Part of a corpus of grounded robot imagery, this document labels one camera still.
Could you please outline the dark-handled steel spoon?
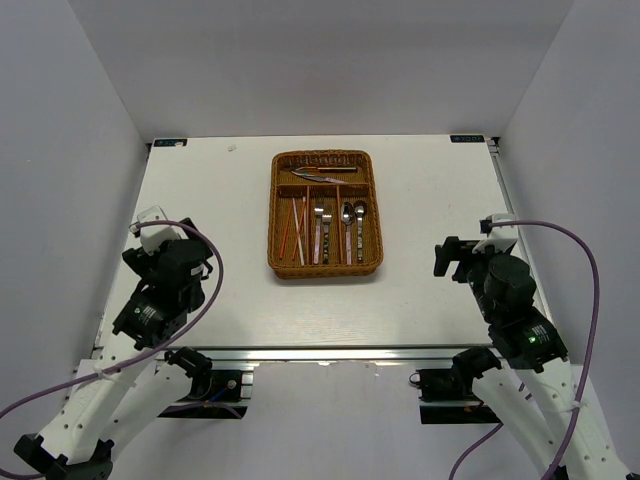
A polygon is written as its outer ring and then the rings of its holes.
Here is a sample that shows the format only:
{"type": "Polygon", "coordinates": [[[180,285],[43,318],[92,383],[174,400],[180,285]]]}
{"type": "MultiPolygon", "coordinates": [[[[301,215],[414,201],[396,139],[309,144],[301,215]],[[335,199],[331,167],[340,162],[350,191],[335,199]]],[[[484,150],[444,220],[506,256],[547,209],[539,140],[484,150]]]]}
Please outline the dark-handled steel spoon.
{"type": "Polygon", "coordinates": [[[367,213],[367,203],[358,200],[354,203],[354,213],[357,225],[357,261],[364,262],[364,218],[367,213]]]}

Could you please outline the pink-handled spoon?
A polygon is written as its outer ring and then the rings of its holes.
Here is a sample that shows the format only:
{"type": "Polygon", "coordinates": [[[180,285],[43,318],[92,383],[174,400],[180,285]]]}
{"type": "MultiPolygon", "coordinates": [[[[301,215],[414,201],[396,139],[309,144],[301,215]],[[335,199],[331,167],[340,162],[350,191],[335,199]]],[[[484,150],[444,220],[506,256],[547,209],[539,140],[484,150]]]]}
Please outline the pink-handled spoon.
{"type": "Polygon", "coordinates": [[[352,239],[351,226],[355,220],[354,207],[351,202],[344,202],[341,210],[341,220],[345,227],[345,260],[347,265],[352,264],[352,239]]]}

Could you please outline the dark-handled fork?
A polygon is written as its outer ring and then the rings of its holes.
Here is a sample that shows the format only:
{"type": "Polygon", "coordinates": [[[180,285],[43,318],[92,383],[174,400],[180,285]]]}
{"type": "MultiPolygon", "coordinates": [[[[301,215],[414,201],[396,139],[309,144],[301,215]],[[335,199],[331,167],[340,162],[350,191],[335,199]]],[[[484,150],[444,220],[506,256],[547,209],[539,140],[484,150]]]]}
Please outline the dark-handled fork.
{"type": "Polygon", "coordinates": [[[330,262],[330,226],[332,222],[332,215],[324,213],[322,215],[322,234],[323,234],[323,257],[322,263],[328,264],[330,262]]]}

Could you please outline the pink-handled fork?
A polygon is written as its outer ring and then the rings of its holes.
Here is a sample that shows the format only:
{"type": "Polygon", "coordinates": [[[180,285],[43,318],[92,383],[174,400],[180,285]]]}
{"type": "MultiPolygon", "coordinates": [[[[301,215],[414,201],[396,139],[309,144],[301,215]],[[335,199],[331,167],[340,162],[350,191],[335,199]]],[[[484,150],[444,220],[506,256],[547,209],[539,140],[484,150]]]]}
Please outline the pink-handled fork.
{"type": "Polygon", "coordinates": [[[320,262],[320,243],[323,225],[324,207],[320,204],[314,206],[315,231],[314,231],[314,248],[313,248],[313,264],[318,265],[320,262]]]}

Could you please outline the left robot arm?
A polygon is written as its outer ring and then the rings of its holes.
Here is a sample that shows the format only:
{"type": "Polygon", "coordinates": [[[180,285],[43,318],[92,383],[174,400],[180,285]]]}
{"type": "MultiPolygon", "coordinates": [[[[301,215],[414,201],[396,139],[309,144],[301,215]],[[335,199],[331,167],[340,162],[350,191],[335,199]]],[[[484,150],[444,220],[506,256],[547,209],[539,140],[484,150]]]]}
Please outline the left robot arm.
{"type": "Polygon", "coordinates": [[[38,432],[22,435],[15,454],[46,479],[106,479],[124,447],[174,402],[211,387],[212,362],[189,347],[169,346],[212,306],[202,288],[219,251],[189,218],[139,215],[137,248],[122,259],[139,281],[113,322],[92,373],[38,432]]]}

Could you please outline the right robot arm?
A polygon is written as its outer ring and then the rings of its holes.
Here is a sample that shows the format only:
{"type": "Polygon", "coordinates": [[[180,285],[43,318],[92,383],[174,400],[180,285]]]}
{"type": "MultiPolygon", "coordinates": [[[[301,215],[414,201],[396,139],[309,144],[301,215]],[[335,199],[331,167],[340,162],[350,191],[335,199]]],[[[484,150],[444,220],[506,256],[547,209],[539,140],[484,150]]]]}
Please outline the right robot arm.
{"type": "Polygon", "coordinates": [[[435,248],[434,274],[457,265],[454,281],[470,287],[492,346],[452,360],[451,384],[498,417],[546,479],[633,479],[580,393],[568,350],[535,307],[529,265],[514,241],[448,237],[435,248]]]}

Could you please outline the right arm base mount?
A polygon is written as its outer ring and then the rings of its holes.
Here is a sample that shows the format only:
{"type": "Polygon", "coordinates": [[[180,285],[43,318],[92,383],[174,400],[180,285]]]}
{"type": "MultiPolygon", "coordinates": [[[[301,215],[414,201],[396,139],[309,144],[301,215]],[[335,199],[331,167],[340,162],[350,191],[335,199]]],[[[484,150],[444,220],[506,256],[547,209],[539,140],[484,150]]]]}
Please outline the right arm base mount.
{"type": "Polygon", "coordinates": [[[409,376],[418,391],[423,425],[497,424],[493,411],[447,369],[421,369],[409,376]]]}

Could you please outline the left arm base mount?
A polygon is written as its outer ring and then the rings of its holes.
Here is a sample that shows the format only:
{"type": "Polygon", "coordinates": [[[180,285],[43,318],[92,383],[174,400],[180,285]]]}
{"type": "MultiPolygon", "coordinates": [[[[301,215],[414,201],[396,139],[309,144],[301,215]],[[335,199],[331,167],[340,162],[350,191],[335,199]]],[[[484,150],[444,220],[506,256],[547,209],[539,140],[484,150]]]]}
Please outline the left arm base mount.
{"type": "Polygon", "coordinates": [[[240,420],[252,396],[254,374],[249,370],[213,369],[191,391],[167,407],[160,418],[240,420]]]}

